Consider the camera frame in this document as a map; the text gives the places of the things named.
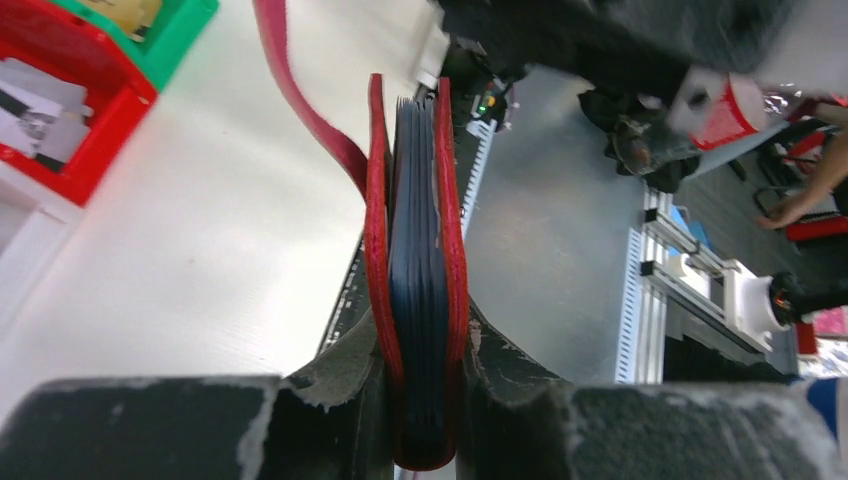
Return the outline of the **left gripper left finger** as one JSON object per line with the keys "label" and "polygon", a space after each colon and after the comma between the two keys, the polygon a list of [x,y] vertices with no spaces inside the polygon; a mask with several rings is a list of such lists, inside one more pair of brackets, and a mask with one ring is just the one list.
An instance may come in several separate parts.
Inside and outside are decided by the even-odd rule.
{"label": "left gripper left finger", "polygon": [[5,479],[389,479],[383,362],[366,315],[287,377],[56,380],[1,430]]}

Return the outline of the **red leather card holder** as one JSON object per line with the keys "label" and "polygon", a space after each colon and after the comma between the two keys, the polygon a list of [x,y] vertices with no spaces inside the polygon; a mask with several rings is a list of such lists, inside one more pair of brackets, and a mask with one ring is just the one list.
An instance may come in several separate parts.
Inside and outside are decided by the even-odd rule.
{"label": "red leather card holder", "polygon": [[393,457],[430,471],[456,452],[470,296],[455,169],[451,83],[397,102],[385,124],[383,78],[369,80],[362,150],[308,102],[290,65],[287,5],[258,1],[269,67],[294,112],[345,170],[365,204],[367,288],[392,398]]}

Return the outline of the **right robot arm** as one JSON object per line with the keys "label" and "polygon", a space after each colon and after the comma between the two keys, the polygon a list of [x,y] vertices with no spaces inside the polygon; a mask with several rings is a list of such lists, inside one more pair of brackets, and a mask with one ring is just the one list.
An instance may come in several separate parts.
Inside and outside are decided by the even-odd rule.
{"label": "right robot arm", "polygon": [[660,101],[615,114],[633,174],[751,146],[809,101],[847,92],[843,1],[442,1],[445,33],[496,72],[540,65]]}

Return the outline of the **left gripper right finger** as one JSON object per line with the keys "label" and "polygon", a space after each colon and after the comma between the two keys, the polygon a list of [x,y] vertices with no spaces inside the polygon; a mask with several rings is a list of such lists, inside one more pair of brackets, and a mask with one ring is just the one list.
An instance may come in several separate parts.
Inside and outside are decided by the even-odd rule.
{"label": "left gripper right finger", "polygon": [[461,479],[838,479],[824,421],[763,383],[576,386],[478,308],[469,317]]}

